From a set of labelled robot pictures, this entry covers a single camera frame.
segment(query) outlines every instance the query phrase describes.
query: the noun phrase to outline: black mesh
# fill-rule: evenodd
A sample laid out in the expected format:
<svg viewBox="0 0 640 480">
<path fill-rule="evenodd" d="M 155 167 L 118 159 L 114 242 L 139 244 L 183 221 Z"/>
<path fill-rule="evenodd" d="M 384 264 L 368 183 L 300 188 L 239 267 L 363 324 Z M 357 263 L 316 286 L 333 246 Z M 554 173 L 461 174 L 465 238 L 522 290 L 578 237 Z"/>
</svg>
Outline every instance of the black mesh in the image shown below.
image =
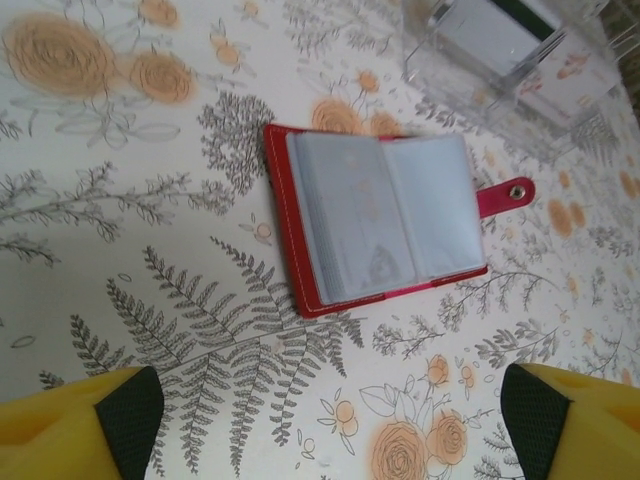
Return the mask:
<svg viewBox="0 0 640 480">
<path fill-rule="evenodd" d="M 122 478 L 143 479 L 164 411 L 156 371 L 143 368 L 97 403 L 95 409 Z"/>
<path fill-rule="evenodd" d="M 509 365 L 500 405 L 525 478 L 546 480 L 571 400 L 520 365 Z"/>
</svg>

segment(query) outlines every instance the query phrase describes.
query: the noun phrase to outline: fern leaf print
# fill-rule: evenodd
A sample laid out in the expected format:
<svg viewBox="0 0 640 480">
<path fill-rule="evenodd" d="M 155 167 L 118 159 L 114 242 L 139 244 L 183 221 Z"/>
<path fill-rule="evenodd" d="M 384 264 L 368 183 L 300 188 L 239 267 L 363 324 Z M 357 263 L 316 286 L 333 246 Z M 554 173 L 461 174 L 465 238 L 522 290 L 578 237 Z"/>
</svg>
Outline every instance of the fern leaf print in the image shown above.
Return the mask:
<svg viewBox="0 0 640 480">
<path fill-rule="evenodd" d="M 182 311 L 182 318 L 198 320 L 191 324 L 191 328 L 196 332 L 200 345 L 206 348 L 221 348 L 236 342 L 236 336 L 249 326 L 249 322 L 236 323 L 248 307 L 247 304 L 238 305 L 223 316 L 222 312 L 236 297 L 235 294 L 227 294 L 210 306 L 218 282 L 207 284 L 198 293 L 201 275 L 187 281 L 187 270 L 176 274 L 175 266 L 165 267 L 164 259 L 158 257 L 152 247 L 147 247 L 144 253 L 147 268 L 154 271 L 153 278 L 161 282 L 160 289 L 169 290 L 167 298 L 179 299 L 174 308 Z"/>
<path fill-rule="evenodd" d="M 277 382 L 284 390 L 275 393 L 280 402 L 271 404 L 277 415 L 270 419 L 276 424 L 272 434 L 276 437 L 276 443 L 282 447 L 291 435 L 289 428 L 293 418 L 292 409 L 297 406 L 293 398 L 302 395 L 302 389 L 309 386 L 307 380 L 316 378 L 316 372 L 321 368 L 318 362 L 325 363 L 326 358 L 322 336 L 311 331 L 310 327 L 302 327 L 276 337 L 284 345 L 282 374 L 286 379 Z"/>
<path fill-rule="evenodd" d="M 56 387 L 61 387 L 65 383 L 61 377 L 51 372 L 47 372 L 46 370 L 40 372 L 39 377 L 43 390 L 51 390 Z"/>
<path fill-rule="evenodd" d="M 90 377 L 115 368 L 128 367 L 134 360 L 133 355 L 125 356 L 125 347 L 111 352 L 109 342 L 100 342 L 97 335 L 91 335 L 91 330 L 78 315 L 71 316 L 71 336 L 75 339 L 72 344 L 76 349 L 76 355 L 83 361 L 86 373 Z"/>
<path fill-rule="evenodd" d="M 247 437 L 253 430 L 253 424 L 260 407 L 264 405 L 262 396 L 269 393 L 275 384 L 274 378 L 280 375 L 282 361 L 271 353 L 260 339 L 232 350 L 227 358 L 233 374 L 233 420 L 231 422 L 231 465 L 240 476 L 240 465 Z"/>
<path fill-rule="evenodd" d="M 239 252 L 231 245 L 217 238 L 211 238 L 214 245 L 220 247 L 237 267 L 242 269 L 242 276 L 251 299 L 252 318 L 249 324 L 253 329 L 267 333 L 275 333 L 301 322 L 300 316 L 293 306 L 293 298 L 286 282 L 274 282 L 275 268 L 266 268 L 265 263 L 256 262 L 253 255 Z"/>
<path fill-rule="evenodd" d="M 155 313 L 154 307 L 146 308 L 142 301 L 118 288 L 113 279 L 107 282 L 107 292 L 113 307 L 129 333 L 139 345 L 142 364 L 152 365 L 159 373 L 170 370 L 184 360 L 193 350 L 195 339 L 189 332 L 176 332 L 177 319 L 165 323 L 164 313 Z"/>
<path fill-rule="evenodd" d="M 181 386 L 184 389 L 181 396 L 187 403 L 180 407 L 183 412 L 180 420 L 185 421 L 180 427 L 185 432 L 180 440 L 183 442 L 184 457 L 191 473 L 198 473 L 198 462 L 204 446 L 202 437 L 208 433 L 206 427 L 220 413 L 215 405 L 224 402 L 215 392 L 231 388 L 228 383 L 231 375 L 224 369 L 227 364 L 223 356 L 212 352 L 181 371 Z"/>
</svg>

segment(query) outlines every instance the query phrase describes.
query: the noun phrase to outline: table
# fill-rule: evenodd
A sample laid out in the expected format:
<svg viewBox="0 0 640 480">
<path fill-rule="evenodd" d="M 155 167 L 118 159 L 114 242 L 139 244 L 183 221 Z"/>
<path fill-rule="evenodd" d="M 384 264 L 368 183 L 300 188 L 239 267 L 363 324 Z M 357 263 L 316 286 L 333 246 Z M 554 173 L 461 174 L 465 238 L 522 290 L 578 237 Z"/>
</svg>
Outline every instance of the table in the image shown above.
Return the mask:
<svg viewBox="0 0 640 480">
<path fill-rule="evenodd" d="M 153 365 L 149 478 L 520 479 L 505 366 L 640 384 L 640 132 L 615 89 L 541 163 L 405 85 L 397 0 L 0 6 L 7 400 Z M 491 272 L 305 323 L 260 129 L 462 132 Z"/>
</svg>

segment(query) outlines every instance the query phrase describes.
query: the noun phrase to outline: white tablecloth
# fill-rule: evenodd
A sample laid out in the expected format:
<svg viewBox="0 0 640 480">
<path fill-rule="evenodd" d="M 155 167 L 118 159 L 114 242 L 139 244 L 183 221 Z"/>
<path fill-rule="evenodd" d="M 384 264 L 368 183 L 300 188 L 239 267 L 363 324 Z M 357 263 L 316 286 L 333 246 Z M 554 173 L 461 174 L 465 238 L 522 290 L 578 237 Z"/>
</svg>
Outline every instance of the white tablecloth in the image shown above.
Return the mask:
<svg viewBox="0 0 640 480">
<path fill-rule="evenodd" d="M 0 375 L 8 400 L 156 367 L 156 478 L 523 478 L 504 368 L 640 384 L 639 135 L 618 89 L 527 158 L 401 79 L 398 1 L 0 2 Z M 261 127 L 464 132 L 491 272 L 305 323 Z"/>
</svg>

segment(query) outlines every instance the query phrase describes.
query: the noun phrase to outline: red card holder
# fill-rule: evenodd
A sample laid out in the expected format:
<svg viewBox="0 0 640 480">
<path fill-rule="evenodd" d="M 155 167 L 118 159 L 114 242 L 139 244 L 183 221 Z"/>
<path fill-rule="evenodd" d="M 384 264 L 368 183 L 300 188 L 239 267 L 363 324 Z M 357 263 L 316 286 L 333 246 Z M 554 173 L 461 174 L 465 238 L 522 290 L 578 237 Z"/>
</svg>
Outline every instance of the red card holder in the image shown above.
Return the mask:
<svg viewBox="0 0 640 480">
<path fill-rule="evenodd" d="M 273 183 L 276 208 L 280 221 L 280 232 L 287 261 L 293 293 L 300 315 L 314 318 L 349 308 L 368 305 L 387 298 L 406 295 L 408 293 L 434 288 L 447 283 L 459 282 L 487 273 L 483 267 L 473 272 L 453 275 L 423 283 L 409 288 L 363 297 L 357 300 L 325 305 L 315 281 L 309 248 L 305 240 L 302 215 L 298 204 L 296 187 L 291 170 L 291 161 L 287 149 L 287 134 L 303 133 L 312 130 L 269 124 L 264 129 L 269 174 Z M 393 140 L 394 137 L 379 137 L 381 141 Z M 535 184 L 529 178 L 519 177 L 477 192 L 480 217 L 490 217 L 498 213 L 524 207 L 533 201 Z"/>
</svg>

